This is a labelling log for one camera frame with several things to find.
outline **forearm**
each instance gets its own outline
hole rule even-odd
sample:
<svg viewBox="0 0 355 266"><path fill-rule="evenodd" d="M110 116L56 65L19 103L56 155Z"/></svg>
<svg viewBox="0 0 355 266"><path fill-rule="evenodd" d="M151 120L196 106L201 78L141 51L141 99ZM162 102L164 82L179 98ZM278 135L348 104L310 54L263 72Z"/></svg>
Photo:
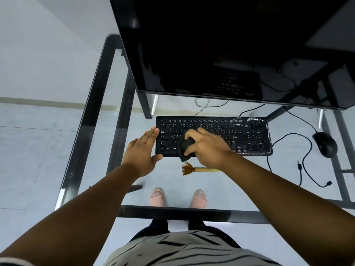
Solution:
<svg viewBox="0 0 355 266"><path fill-rule="evenodd" d="M222 171L311 265L355 258L355 218L332 203L231 153Z"/></svg>
<svg viewBox="0 0 355 266"><path fill-rule="evenodd" d="M92 265L136 174L128 165L116 168L29 229L0 256L25 259L36 266Z"/></svg>

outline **hand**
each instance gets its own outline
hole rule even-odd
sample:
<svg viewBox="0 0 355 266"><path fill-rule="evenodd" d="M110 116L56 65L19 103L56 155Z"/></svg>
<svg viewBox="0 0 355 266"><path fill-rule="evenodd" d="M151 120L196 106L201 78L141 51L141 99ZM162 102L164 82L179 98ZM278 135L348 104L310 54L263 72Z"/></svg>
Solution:
<svg viewBox="0 0 355 266"><path fill-rule="evenodd" d="M225 157L233 153L222 137L211 134L204 128L189 129L185 133L185 140L189 137L196 143L189 145L184 155L195 152L198 161L206 167L221 170Z"/></svg>
<svg viewBox="0 0 355 266"><path fill-rule="evenodd" d="M157 161L161 160L163 155L152 155L152 148L158 137L159 129L154 126L147 130L141 138L136 138L128 144L121 165L131 165L138 172L138 177L145 176L153 171Z"/></svg>

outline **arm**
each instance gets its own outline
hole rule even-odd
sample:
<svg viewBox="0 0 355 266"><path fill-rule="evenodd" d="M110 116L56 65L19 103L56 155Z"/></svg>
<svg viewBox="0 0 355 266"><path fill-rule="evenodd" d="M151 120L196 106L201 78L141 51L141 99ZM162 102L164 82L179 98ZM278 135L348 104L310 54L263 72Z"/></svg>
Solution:
<svg viewBox="0 0 355 266"><path fill-rule="evenodd" d="M24 259L36 266L94 264L128 189L162 158L151 157L158 134L152 127L130 142L121 166L29 229L0 257Z"/></svg>
<svg viewBox="0 0 355 266"><path fill-rule="evenodd" d="M334 204L232 152L220 136L189 130L201 164L219 169L239 185L277 232L310 265L351 265L355 217Z"/></svg>

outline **brush bristles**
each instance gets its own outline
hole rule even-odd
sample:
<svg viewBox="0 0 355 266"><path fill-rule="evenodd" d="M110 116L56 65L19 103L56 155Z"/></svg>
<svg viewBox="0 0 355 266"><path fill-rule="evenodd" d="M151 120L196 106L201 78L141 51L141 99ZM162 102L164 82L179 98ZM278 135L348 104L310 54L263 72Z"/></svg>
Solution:
<svg viewBox="0 0 355 266"><path fill-rule="evenodd" d="M185 161L185 165L182 166L182 175L187 175L193 173L194 168L191 164Z"/></svg>

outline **pants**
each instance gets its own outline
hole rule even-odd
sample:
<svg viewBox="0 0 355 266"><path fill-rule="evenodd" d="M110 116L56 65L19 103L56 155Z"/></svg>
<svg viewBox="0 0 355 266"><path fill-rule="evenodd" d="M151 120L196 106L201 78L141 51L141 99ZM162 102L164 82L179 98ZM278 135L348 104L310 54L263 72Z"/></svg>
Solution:
<svg viewBox="0 0 355 266"><path fill-rule="evenodd" d="M199 230L199 231L206 231L211 234L214 234L218 236L220 239L225 241L228 245L235 247L235 248L241 248L228 234L224 233L220 229L217 229L215 227L210 227L206 226L203 221L199 220L192 220L189 221L189 231L191 230ZM140 238L140 237L145 237L145 236L158 236L161 234L166 234L170 233L168 230L168 221L165 220L158 220L158 219L153 219L152 223L142 229L140 232L138 232L132 239L131 241Z"/></svg>

